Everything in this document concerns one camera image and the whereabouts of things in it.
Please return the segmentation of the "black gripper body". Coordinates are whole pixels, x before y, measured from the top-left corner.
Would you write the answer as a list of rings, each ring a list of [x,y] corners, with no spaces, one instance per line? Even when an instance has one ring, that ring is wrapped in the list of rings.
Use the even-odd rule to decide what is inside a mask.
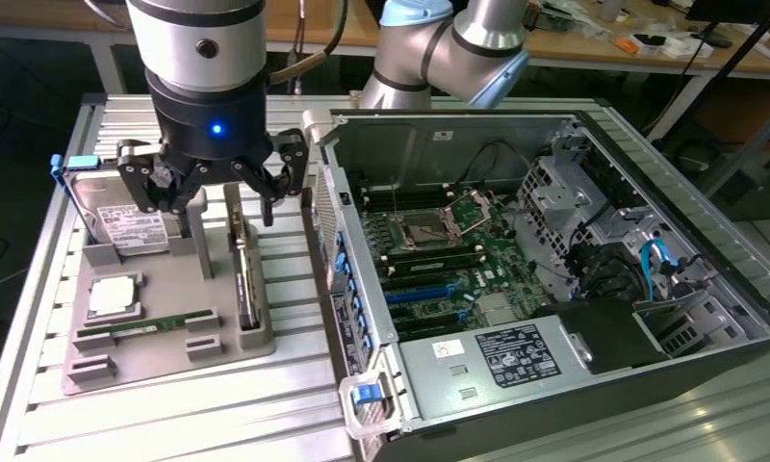
[[[183,90],[146,73],[160,140],[180,155],[204,161],[242,159],[260,166],[272,144],[266,132],[260,75],[223,91]]]

